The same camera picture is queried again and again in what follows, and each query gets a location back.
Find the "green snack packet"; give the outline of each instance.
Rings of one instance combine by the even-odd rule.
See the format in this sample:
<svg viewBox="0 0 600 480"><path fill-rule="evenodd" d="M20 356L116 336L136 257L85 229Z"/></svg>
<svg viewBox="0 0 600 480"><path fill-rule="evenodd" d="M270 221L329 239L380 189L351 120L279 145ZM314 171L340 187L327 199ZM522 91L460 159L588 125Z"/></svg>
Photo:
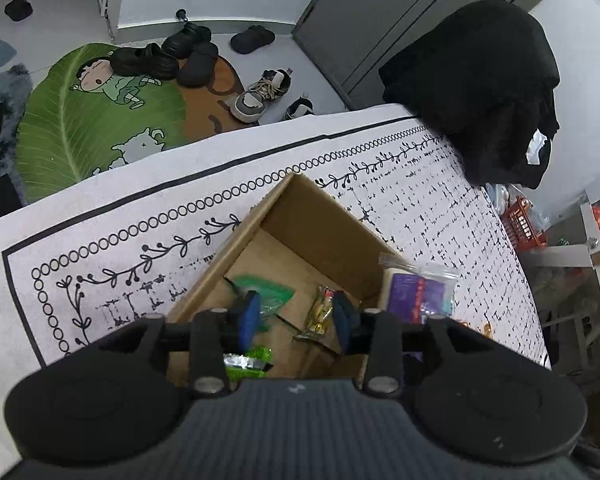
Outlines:
<svg viewBox="0 0 600 480"><path fill-rule="evenodd" d="M253 274L240 274L231 279L227 277L225 279L237 294L245 294L249 290L254 290L260 294L262 298L262 304L260 305L261 330L269 329L267 320L284 306L295 293L295 290L289 286L270 282Z"/></svg>
<svg viewBox="0 0 600 480"><path fill-rule="evenodd" d="M264 377L271 370L271 348L256 346L244 355L224 354L226 374L232 381Z"/></svg>

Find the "floor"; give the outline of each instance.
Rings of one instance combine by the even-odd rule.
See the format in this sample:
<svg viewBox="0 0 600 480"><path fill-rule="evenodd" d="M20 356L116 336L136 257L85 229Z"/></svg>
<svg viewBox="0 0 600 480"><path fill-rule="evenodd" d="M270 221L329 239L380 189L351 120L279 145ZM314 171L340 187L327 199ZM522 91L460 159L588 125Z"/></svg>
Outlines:
<svg viewBox="0 0 600 480"><path fill-rule="evenodd" d="M4 6L10 1L0 0L0 39L18 51L8 66L24 63L34 85L64 54L85 43L110 43L96 0L28 0L33 14L21 22L5 15Z"/></svg>
<svg viewBox="0 0 600 480"><path fill-rule="evenodd" d="M106 20L100 17L96 0L29 0L33 14L22 22L12 22L4 13L11 0L0 0L0 39L17 51L6 70L15 63L24 63L38 85L62 56L86 43L111 43ZM263 70L291 68L292 85L289 93L271 105L260 124L279 121L286 109L303 93L314 103L316 114L346 110L345 105L320 71L309 61L290 36L279 36L269 46L243 56L229 46L231 34L216 34L212 41L220 55L236 69L242 84L247 87L257 81ZM139 46L142 41L130 45Z"/></svg>

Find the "white tablecloth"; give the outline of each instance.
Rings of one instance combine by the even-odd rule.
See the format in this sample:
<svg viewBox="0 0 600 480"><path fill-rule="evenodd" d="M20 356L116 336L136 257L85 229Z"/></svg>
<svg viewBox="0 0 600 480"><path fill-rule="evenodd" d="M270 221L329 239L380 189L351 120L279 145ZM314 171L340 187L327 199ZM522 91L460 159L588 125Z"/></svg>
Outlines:
<svg viewBox="0 0 600 480"><path fill-rule="evenodd" d="M400 106L239 130L107 171L0 219L0 472L8 390L147 312L167 312L289 171L405 257L461 267L454 317L544 364L534 301L485 192Z"/></svg>

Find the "cartoon character print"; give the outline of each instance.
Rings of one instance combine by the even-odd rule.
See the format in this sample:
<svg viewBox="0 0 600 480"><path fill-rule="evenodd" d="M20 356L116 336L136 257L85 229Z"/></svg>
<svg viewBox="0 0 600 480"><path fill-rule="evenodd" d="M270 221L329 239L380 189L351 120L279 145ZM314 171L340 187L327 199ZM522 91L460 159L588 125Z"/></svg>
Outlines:
<svg viewBox="0 0 600 480"><path fill-rule="evenodd" d="M112 150L119 150L122 152L122 156L119 156L111 164L109 164L108 170L113 168L119 168L120 166L126 166L136 160L145 158L146 156L153 155L154 153L161 152L164 148L164 142L160 143L156 137L160 136L164 139L164 132L158 128L151 130L145 128L144 132L131 137L124 144L117 144L112 146ZM100 168L93 170L94 175L100 173Z"/></svg>
<svg viewBox="0 0 600 480"><path fill-rule="evenodd" d="M83 63L75 74L80 84L71 86L89 94L104 94L117 105L129 105L130 110L144 106L144 101L138 97L140 89L153 84L160 86L162 82L148 75L123 77L113 73L109 56L94 57Z"/></svg>

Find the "sneaker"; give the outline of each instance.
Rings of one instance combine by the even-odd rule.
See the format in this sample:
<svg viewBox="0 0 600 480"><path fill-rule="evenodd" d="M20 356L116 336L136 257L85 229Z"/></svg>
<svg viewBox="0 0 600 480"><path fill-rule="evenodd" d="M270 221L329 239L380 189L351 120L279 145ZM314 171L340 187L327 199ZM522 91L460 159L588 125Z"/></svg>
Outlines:
<svg viewBox="0 0 600 480"><path fill-rule="evenodd" d="M211 41L211 29L187 22L180 32L171 34L162 44L162 51L178 59L187 59L193 47L203 41Z"/></svg>
<svg viewBox="0 0 600 480"><path fill-rule="evenodd" d="M292 70L265 70L262 78L238 95L231 104L231 113L242 123L256 122L269 103L277 101L291 86Z"/></svg>
<svg viewBox="0 0 600 480"><path fill-rule="evenodd" d="M305 115L314 114L314 104L307 99L306 94L302 94L302 97L296 99L291 103L289 108L286 109L284 121L289 119L297 119L298 117L304 117Z"/></svg>

